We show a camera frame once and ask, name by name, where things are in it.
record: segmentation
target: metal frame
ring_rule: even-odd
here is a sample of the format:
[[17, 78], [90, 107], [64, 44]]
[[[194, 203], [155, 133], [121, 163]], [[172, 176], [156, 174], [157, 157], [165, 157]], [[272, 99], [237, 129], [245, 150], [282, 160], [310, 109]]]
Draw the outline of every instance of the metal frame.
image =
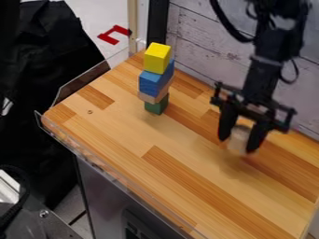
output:
[[[75, 165], [94, 239], [124, 239], [124, 223], [128, 221], [138, 228], [138, 232], [156, 235], [154, 238], [191, 238], [142, 201], [135, 200], [131, 191], [96, 164], [76, 155]], [[132, 221], [127, 215], [137, 219]]]

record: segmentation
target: toy block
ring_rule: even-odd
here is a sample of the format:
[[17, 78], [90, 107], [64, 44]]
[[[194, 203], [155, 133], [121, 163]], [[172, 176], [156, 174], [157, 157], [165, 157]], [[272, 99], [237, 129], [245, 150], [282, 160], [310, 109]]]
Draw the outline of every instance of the toy block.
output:
[[145, 53], [144, 69], [146, 71], [164, 74], [171, 58], [171, 46], [151, 43]]
[[152, 97], [158, 97], [161, 89], [170, 81], [174, 72], [174, 60], [170, 63], [163, 75], [151, 73], [148, 71], [142, 72], [140, 75], [140, 92], [148, 94]]
[[172, 83], [173, 83], [173, 79], [171, 78], [171, 80], [164, 86], [164, 88], [160, 90], [159, 95], [157, 97], [150, 96], [140, 91], [138, 92], [138, 97], [142, 101], [148, 102], [154, 105], [155, 103], [160, 102], [166, 96]]
[[157, 115], [161, 115], [161, 113], [163, 113], [163, 111], [165, 110], [165, 108], [167, 107], [168, 103], [169, 103], [169, 93], [165, 95], [164, 98], [162, 98], [162, 100], [158, 103], [155, 104], [150, 104], [148, 102], [145, 103], [145, 109], [148, 112], [157, 114]]

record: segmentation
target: red marking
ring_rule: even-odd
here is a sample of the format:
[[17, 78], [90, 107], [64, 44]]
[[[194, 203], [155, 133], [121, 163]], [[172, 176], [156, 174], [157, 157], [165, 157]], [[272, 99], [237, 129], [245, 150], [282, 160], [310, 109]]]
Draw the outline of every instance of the red marking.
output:
[[119, 41], [115, 38], [109, 36], [110, 34], [117, 32], [126, 36], [129, 36], [131, 34], [131, 31], [129, 29], [125, 29], [124, 27], [114, 25], [110, 30], [108, 30], [104, 34], [99, 34], [98, 37], [102, 39], [103, 41], [106, 41], [112, 45], [116, 45]]

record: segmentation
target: wooden tabletop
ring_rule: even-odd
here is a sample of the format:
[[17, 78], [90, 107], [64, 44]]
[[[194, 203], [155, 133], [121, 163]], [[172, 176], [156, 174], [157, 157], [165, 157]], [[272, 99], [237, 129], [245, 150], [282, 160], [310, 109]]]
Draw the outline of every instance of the wooden tabletop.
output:
[[140, 52], [43, 123], [195, 238], [302, 237], [319, 195], [318, 144], [272, 133], [257, 154], [233, 156], [216, 137], [209, 86], [176, 70], [170, 104], [156, 116], [136, 96], [142, 70]]

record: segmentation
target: small white object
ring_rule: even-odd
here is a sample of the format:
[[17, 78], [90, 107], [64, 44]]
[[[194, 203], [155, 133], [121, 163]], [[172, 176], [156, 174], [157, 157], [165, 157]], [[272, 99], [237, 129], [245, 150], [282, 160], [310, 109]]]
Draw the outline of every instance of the small white object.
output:
[[236, 155], [246, 155], [246, 146], [251, 129], [244, 125], [236, 125], [230, 135], [228, 150]]

